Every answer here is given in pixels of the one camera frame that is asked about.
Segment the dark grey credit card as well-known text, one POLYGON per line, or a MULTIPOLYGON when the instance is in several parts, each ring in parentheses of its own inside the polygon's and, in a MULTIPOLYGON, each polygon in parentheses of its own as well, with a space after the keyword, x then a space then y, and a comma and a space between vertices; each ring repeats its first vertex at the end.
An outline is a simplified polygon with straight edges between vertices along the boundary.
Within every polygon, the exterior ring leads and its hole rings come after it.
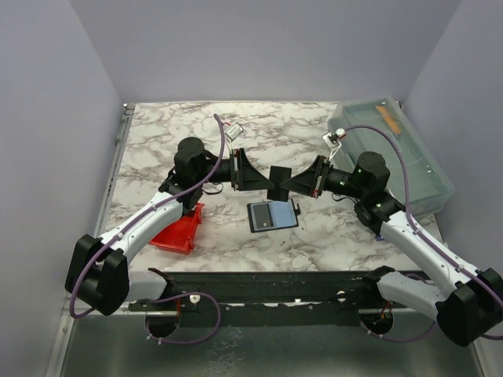
POLYGON ((272 201, 287 202, 289 191, 281 187, 284 181, 287 181, 292 176, 292 169, 290 167, 272 166, 270 168, 269 181, 274 184, 272 189, 269 189, 266 198, 272 201))

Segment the black leather card holder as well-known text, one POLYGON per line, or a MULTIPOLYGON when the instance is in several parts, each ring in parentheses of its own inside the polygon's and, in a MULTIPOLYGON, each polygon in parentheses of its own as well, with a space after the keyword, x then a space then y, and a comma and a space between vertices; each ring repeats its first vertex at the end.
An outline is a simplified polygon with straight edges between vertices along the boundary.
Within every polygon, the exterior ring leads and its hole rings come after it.
POLYGON ((299 204, 288 201, 268 201, 247 205, 248 223, 251 233, 290 229, 299 226, 301 214, 299 204))

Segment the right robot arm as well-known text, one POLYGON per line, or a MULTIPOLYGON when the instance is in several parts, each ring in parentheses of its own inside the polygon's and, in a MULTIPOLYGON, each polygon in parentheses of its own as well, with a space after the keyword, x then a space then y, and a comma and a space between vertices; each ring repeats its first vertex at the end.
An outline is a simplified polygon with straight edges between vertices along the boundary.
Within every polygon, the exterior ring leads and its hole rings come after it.
POLYGON ((467 346, 502 322, 502 278, 493 269, 482 271, 467 263, 431 238, 387 191, 389 177, 383 156, 375 152, 362 153, 350 173, 318 156, 281 187, 313 198, 329 191, 356 199, 358 220, 400 249, 432 282, 382 266, 364 277, 363 302, 373 308, 385 302, 407 306, 433 319, 452 342, 467 346))

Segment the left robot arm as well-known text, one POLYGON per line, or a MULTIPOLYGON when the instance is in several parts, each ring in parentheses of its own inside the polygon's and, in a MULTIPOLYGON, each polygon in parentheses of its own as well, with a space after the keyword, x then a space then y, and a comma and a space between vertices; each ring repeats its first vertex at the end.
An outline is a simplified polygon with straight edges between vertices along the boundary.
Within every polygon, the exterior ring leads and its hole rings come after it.
POLYGON ((271 190, 268 178, 249 162, 242 148, 229 158, 214 156, 197 137, 178 144, 174 168, 142 209, 123 224, 98 237, 82 236, 75 244, 64 284, 71 295, 70 314, 78 319, 76 300, 107 316, 124 302, 146 298, 158 310, 168 309, 174 291, 158 274, 147 284, 135 283, 129 265, 138 252, 169 225, 188 214, 203 195, 205 183, 226 183, 238 191, 271 190))

